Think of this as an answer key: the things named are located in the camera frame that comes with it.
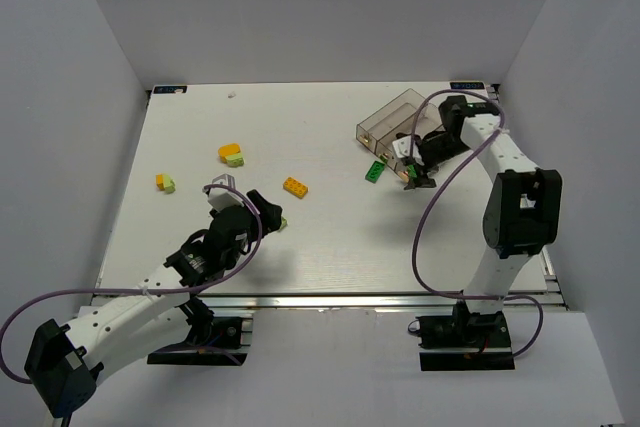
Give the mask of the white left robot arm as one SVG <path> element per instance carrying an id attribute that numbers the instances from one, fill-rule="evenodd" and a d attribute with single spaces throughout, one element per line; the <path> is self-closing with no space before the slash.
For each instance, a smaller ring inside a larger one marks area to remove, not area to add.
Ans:
<path id="1" fill-rule="evenodd" d="M 191 234 L 133 294 L 115 294 L 91 313 L 34 333 L 24 371 L 55 419 L 67 419 L 109 376 L 157 350 L 205 345 L 214 314 L 199 299 L 247 264 L 260 241 L 280 229 L 282 208 L 257 190 L 240 196 L 209 185 L 208 228 Z"/>

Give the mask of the orange rounded lego brick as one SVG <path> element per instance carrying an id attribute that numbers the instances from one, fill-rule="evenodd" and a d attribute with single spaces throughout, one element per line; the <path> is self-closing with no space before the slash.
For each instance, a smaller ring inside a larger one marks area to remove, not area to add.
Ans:
<path id="1" fill-rule="evenodd" d="M 226 144 L 218 149 L 218 157 L 223 163 L 227 162 L 229 156 L 238 155 L 240 153 L 241 148 L 237 143 Z"/>

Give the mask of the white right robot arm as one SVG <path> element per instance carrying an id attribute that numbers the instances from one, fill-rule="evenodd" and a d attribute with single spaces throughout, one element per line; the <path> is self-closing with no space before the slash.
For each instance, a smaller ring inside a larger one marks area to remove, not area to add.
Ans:
<path id="1" fill-rule="evenodd" d="M 458 132 L 471 153 L 428 202 L 414 235 L 411 267 L 416 281 L 427 292 L 464 301 L 472 314 L 493 315 L 502 310 L 516 277 L 529 259 L 556 240 L 562 178 L 558 171 L 542 169 L 522 153 L 505 127 L 503 110 L 486 96 L 468 90 L 443 89 L 429 95 L 419 109 L 424 110 L 432 99 L 444 94 L 475 97 L 493 106 L 496 112 L 463 118 Z M 437 201 L 475 159 L 493 181 L 482 218 L 486 249 L 462 291 L 441 291 L 420 276 L 417 264 L 420 237 Z"/>

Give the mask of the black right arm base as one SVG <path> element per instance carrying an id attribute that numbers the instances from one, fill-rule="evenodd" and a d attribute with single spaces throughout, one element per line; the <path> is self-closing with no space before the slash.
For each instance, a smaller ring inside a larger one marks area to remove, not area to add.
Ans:
<path id="1" fill-rule="evenodd" d="M 407 326 L 419 340 L 423 372 L 511 371 L 515 369 L 511 338 L 502 313 L 485 326 L 462 326 L 450 315 L 417 317 Z"/>

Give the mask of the orange small lego brick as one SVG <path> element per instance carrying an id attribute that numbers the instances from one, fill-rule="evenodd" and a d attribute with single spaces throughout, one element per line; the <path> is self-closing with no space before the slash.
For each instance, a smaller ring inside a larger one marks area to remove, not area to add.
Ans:
<path id="1" fill-rule="evenodd" d="M 168 177 L 165 174 L 157 174 L 155 176 L 155 184 L 160 191 L 164 191 L 168 185 Z"/>

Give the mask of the light green lego brick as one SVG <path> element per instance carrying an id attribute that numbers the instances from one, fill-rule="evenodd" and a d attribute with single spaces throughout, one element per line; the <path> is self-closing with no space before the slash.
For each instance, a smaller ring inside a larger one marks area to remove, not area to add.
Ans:
<path id="1" fill-rule="evenodd" d="M 224 157 L 224 160 L 226 164 L 232 168 L 241 167 L 245 164 L 244 156 L 241 152 L 227 155 Z"/>

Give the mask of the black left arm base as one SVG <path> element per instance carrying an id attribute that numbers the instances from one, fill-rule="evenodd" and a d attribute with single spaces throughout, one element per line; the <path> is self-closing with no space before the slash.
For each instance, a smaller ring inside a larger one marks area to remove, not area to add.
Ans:
<path id="1" fill-rule="evenodd" d="M 202 300 L 192 297 L 175 308 L 186 316 L 187 334 L 147 356 L 148 365 L 240 367 L 248 356 L 249 320 L 218 316 Z"/>

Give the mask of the pale green small lego brick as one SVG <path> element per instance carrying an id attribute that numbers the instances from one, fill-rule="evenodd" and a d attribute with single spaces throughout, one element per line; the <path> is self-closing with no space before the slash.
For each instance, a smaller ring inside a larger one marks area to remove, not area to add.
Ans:
<path id="1" fill-rule="evenodd" d="M 175 182 L 169 177 L 163 178 L 162 186 L 163 191 L 167 194 L 173 193 L 176 190 Z"/>

